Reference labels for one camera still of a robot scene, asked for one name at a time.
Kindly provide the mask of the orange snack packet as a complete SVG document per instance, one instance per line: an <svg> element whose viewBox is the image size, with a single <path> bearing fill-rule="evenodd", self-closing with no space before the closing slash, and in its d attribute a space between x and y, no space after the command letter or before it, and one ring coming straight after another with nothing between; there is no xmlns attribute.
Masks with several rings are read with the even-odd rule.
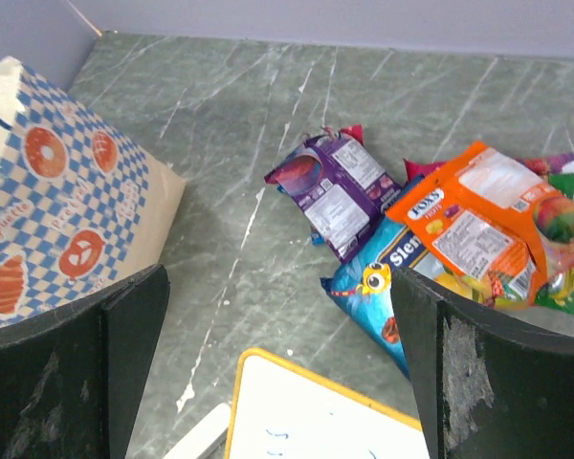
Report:
<svg viewBox="0 0 574 459"><path fill-rule="evenodd" d="M536 304L540 288L574 267L574 238L556 243L534 210L562 193L519 163L476 141L388 211L457 278L462 295L497 308Z"/></svg>

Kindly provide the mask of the checkered paper bag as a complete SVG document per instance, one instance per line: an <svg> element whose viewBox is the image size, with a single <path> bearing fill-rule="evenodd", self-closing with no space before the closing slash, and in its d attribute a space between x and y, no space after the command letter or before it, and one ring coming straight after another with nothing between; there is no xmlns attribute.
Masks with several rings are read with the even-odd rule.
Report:
<svg viewBox="0 0 574 459"><path fill-rule="evenodd" d="M155 264L185 180L14 57L0 60L0 328Z"/></svg>

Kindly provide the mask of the red snack packet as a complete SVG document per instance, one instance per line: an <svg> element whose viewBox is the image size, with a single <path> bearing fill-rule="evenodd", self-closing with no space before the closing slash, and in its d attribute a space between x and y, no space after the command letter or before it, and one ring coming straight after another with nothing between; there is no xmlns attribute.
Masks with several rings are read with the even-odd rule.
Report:
<svg viewBox="0 0 574 459"><path fill-rule="evenodd" d="M353 124L346 127L334 129L330 126L323 126L321 132L321 143L344 144L350 141L364 145L364 131L360 124Z"/></svg>

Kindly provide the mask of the pink snack bag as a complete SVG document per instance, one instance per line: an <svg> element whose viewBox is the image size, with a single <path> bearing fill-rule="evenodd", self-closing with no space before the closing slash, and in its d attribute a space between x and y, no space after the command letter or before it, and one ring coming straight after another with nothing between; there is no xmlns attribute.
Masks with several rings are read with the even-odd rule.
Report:
<svg viewBox="0 0 574 459"><path fill-rule="evenodd" d="M534 159L513 159L501 154L499 156L511 163L521 164L537 176L548 181L551 185L556 186L558 189L563 189L564 192L567 192L566 190L569 188L574 188L574 153L565 153ZM369 159L369 163L374 163L372 166L373 170L371 179L365 179L365 181L360 184L359 176L353 176L355 183L361 186L364 191L369 191L369 188L372 189L374 186L378 186L379 184L381 189L387 189L395 185L393 180L386 174L385 170L378 166L373 158ZM421 174L423 176L427 176L434 170L442 167L445 163L446 162L419 164L404 159L407 178L409 180Z"/></svg>

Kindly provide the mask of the blue snack bag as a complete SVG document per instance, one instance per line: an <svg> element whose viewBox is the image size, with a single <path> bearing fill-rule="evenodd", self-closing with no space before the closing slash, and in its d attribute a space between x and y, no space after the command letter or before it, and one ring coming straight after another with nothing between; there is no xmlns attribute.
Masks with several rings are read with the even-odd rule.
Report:
<svg viewBox="0 0 574 459"><path fill-rule="evenodd" d="M348 314L393 358L405 376L408 365L391 301L392 274L411 268L446 288L457 278L408 226L383 217L372 237L347 263L320 284L338 307Z"/></svg>

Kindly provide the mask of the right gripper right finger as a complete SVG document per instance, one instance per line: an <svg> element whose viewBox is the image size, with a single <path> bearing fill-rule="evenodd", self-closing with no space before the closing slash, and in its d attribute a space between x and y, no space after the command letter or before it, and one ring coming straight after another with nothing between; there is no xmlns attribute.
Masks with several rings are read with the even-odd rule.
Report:
<svg viewBox="0 0 574 459"><path fill-rule="evenodd" d="M574 338L411 269L391 301L432 458L574 458Z"/></svg>

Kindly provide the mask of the purple snack bag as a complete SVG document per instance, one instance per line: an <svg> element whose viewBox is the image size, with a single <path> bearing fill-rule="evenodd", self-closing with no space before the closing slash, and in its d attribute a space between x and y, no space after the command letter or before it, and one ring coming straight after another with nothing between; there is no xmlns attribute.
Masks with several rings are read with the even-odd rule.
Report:
<svg viewBox="0 0 574 459"><path fill-rule="evenodd" d="M355 141L322 144L320 137L321 134L303 141L264 180L286 190L310 226L317 229L344 263L373 235L402 186L386 172L394 186L381 189L379 184L364 191L353 180L353 176L359 176L361 184L372 176L374 163L369 163L369 159L373 157L364 145Z"/></svg>

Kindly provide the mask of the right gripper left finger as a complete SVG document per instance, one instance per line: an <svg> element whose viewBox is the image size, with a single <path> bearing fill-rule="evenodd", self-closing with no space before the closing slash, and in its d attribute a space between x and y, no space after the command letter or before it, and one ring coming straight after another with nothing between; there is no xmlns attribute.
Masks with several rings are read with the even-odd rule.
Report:
<svg viewBox="0 0 574 459"><path fill-rule="evenodd" d="M0 458L123 458L162 330L166 269L0 329Z"/></svg>

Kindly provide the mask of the green yellow candy bag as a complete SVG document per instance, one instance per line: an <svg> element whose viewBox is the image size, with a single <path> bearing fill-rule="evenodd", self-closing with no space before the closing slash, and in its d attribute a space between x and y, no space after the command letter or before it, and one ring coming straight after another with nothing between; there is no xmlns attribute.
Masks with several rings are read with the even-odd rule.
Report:
<svg viewBox="0 0 574 459"><path fill-rule="evenodd" d="M550 174L548 183L562 194L541 201L534 210L534 220L546 238L566 244L574 238L574 173ZM574 267L540 288L536 303L574 315Z"/></svg>

